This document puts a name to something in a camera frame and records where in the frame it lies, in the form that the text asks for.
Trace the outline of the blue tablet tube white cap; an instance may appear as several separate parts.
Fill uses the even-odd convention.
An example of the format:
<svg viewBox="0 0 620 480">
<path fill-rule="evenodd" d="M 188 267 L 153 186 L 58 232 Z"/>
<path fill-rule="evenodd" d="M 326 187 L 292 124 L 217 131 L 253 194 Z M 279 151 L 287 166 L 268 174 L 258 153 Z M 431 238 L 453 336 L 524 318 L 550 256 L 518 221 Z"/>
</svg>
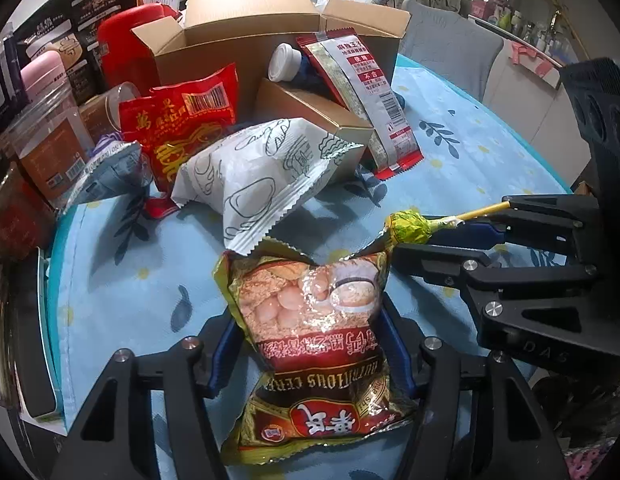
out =
<svg viewBox="0 0 620 480">
<path fill-rule="evenodd" d="M 272 82 L 288 82 L 298 87 L 309 87 L 319 81 L 309 59 L 287 42 L 275 48 L 268 66 L 268 78 Z"/>
</svg>

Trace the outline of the red yellow-print snack bag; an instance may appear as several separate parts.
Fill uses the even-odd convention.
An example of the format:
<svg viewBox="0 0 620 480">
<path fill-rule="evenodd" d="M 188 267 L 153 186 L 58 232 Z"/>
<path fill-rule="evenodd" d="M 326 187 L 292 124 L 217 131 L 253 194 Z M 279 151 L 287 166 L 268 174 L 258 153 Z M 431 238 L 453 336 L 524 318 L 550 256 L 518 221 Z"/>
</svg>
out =
<svg viewBox="0 0 620 480">
<path fill-rule="evenodd" d="M 159 191 L 169 193 L 181 165 L 236 123 L 237 98 L 231 63 L 206 78 L 156 87 L 119 105 L 124 140 L 141 145 Z"/>
</svg>

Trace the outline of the red plastic container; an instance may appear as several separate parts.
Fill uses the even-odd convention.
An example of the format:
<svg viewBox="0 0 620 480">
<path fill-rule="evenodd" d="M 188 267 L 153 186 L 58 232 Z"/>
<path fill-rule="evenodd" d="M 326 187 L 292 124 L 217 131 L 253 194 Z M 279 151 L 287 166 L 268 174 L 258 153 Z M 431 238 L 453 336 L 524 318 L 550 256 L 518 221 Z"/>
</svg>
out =
<svg viewBox="0 0 620 480">
<path fill-rule="evenodd" d="M 142 96 L 159 84 L 152 51 L 132 32 L 135 27 L 160 18 L 176 18 L 178 12 L 161 3 L 144 3 L 119 12 L 97 29 L 101 70 L 108 88 L 131 82 Z"/>
</svg>

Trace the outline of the green yellow-stick lollipop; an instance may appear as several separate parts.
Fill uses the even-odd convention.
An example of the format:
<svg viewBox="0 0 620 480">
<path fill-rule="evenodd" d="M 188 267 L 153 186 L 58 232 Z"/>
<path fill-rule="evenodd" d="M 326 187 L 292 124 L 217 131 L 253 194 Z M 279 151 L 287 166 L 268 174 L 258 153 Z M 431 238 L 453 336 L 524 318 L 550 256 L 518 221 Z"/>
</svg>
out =
<svg viewBox="0 0 620 480">
<path fill-rule="evenodd" d="M 417 209 L 411 208 L 390 214 L 384 224 L 387 248 L 395 248 L 400 244 L 426 244 L 432 236 L 442 230 L 454 230 L 465 221 L 497 214 L 511 207 L 508 200 L 485 206 L 464 214 L 452 214 L 427 219 Z"/>
</svg>

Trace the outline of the clear jar orange label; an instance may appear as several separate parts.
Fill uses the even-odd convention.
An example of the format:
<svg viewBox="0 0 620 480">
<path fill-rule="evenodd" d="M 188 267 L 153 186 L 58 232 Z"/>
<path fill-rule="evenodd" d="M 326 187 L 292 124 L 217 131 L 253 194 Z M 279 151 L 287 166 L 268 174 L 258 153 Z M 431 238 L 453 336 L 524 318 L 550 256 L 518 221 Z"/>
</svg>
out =
<svg viewBox="0 0 620 480">
<path fill-rule="evenodd" d="M 63 209 L 94 148 L 70 83 L 28 104 L 7 128 L 7 141 L 48 203 Z"/>
</svg>

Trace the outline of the grey padded chair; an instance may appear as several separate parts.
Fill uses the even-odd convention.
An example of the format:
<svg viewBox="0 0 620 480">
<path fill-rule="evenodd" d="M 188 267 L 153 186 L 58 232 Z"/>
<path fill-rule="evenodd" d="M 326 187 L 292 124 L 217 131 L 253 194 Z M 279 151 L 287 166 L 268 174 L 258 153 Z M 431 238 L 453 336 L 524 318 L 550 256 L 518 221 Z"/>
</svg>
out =
<svg viewBox="0 0 620 480">
<path fill-rule="evenodd" d="M 404 0 L 401 9 L 410 13 L 410 21 L 399 53 L 481 101 L 503 39 L 452 11 L 414 0 Z"/>
</svg>

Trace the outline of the blue floral tablecloth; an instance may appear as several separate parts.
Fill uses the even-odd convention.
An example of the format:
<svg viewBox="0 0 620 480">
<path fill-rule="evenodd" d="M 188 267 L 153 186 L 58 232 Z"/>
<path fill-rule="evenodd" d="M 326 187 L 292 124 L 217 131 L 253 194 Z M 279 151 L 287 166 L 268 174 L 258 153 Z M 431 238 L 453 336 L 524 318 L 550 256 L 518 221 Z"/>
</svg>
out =
<svg viewBox="0 0 620 480">
<path fill-rule="evenodd" d="M 423 160 L 388 181 L 361 170 L 327 186 L 288 214 L 270 235 L 319 264 L 368 244 L 392 212 L 460 214 L 505 195 L 569 193 L 569 185 L 512 128 L 482 104 L 425 67 L 399 55 L 392 88 L 406 99 L 406 118 Z M 420 128 L 443 126 L 452 141 Z M 212 279 L 223 252 L 222 220 L 189 203 L 161 220 L 144 214 L 148 191 L 75 206 L 57 225 L 48 271 L 48 319 L 56 308 L 55 366 L 69 430 L 105 364 L 119 348 L 165 351 L 195 335 L 225 301 Z M 456 350 L 485 353 L 460 295 L 450 287 L 391 274 L 386 290 L 426 335 Z M 206 401 L 221 444 L 259 377 L 245 348 L 228 388 Z M 312 448 L 270 467 L 232 467 L 232 479 L 392 479 L 410 426 L 351 446 Z"/>
</svg>

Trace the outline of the pink lidded bottle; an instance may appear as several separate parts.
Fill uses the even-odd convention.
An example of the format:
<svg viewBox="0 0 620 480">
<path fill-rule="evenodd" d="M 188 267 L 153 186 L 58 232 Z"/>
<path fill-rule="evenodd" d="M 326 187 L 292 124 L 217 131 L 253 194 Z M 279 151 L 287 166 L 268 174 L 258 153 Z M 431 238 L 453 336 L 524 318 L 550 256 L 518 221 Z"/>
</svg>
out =
<svg viewBox="0 0 620 480">
<path fill-rule="evenodd" d="M 68 84 L 62 57 L 54 50 L 45 51 L 37 56 L 20 71 L 20 74 L 30 103 Z"/>
</svg>

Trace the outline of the white line-drawn snack bag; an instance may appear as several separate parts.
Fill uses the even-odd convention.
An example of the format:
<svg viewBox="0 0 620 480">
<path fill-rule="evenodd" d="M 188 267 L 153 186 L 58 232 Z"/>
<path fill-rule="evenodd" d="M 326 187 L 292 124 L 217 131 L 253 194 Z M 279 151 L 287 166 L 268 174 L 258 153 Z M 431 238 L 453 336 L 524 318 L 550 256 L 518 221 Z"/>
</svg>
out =
<svg viewBox="0 0 620 480">
<path fill-rule="evenodd" d="M 247 256 L 362 148 L 304 118 L 270 120 L 232 133 L 184 162 L 171 199 L 179 207 L 197 202 L 221 214 L 224 247 Z"/>
</svg>

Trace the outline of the red white noodle snack packet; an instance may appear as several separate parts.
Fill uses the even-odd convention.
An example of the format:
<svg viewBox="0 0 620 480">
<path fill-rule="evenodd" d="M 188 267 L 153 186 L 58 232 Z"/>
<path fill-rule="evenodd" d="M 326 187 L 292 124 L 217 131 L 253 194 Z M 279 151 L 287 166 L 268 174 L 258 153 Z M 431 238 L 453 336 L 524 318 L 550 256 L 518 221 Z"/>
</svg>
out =
<svg viewBox="0 0 620 480">
<path fill-rule="evenodd" d="M 353 29 L 312 32 L 296 41 L 337 102 L 373 127 L 368 151 L 376 178 L 388 180 L 423 159 L 380 64 Z"/>
</svg>

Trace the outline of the large open cardboard box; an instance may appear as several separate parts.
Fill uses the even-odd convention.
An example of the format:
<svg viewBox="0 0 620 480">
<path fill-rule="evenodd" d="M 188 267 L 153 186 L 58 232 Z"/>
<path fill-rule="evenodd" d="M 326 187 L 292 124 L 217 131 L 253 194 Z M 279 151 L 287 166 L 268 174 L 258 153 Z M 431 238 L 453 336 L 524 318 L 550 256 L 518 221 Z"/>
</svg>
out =
<svg viewBox="0 0 620 480">
<path fill-rule="evenodd" d="M 153 52 L 163 86 L 235 64 L 237 120 L 244 122 L 254 114 L 261 79 L 282 42 L 351 27 L 391 79 L 410 18 L 405 10 L 352 0 L 330 0 L 322 11 L 311 0 L 188 0 L 183 24 L 160 18 L 132 32 Z"/>
</svg>

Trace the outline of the tipped clear brown jar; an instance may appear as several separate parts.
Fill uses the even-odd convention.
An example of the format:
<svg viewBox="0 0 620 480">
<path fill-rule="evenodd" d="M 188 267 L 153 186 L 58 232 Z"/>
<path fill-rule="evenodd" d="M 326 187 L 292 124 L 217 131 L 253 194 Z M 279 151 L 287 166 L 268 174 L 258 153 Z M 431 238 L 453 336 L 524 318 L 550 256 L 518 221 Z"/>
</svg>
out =
<svg viewBox="0 0 620 480">
<path fill-rule="evenodd" d="M 81 119 L 94 143 L 106 134 L 120 133 L 119 104 L 140 96 L 132 82 L 123 82 L 79 107 Z"/>
</svg>

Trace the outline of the silver purple foil packet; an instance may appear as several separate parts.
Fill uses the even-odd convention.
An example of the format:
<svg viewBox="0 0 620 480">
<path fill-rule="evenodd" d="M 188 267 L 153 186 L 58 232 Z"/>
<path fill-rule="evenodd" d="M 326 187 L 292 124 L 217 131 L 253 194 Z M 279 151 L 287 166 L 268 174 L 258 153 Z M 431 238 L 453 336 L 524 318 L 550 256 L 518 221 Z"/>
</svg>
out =
<svg viewBox="0 0 620 480">
<path fill-rule="evenodd" d="M 67 214 L 76 205 L 141 191 L 152 180 L 138 142 L 112 141 L 81 170 L 60 214 Z"/>
</svg>

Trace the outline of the small gold cardboard box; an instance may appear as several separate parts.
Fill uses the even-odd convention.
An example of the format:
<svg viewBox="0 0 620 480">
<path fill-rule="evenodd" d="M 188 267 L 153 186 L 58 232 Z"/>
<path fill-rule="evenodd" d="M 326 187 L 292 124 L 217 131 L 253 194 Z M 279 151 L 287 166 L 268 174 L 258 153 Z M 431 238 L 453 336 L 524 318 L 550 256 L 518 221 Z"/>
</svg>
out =
<svg viewBox="0 0 620 480">
<path fill-rule="evenodd" d="M 266 122 L 296 117 L 307 119 L 346 141 L 362 144 L 362 148 L 344 156 L 330 183 L 352 180 L 374 132 L 368 120 L 324 96 L 263 78 L 256 96 L 254 118 Z"/>
</svg>

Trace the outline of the black printed snack bag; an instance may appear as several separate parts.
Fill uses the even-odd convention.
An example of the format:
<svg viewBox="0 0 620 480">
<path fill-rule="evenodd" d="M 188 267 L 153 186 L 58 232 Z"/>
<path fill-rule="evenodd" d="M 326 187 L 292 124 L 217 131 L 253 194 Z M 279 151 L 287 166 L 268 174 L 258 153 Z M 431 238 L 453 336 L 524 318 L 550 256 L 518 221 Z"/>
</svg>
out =
<svg viewBox="0 0 620 480">
<path fill-rule="evenodd" d="M 105 91 L 97 29 L 135 5 L 136 0 L 48 0 L 13 32 L 19 65 L 57 51 L 76 102 L 89 101 Z"/>
</svg>

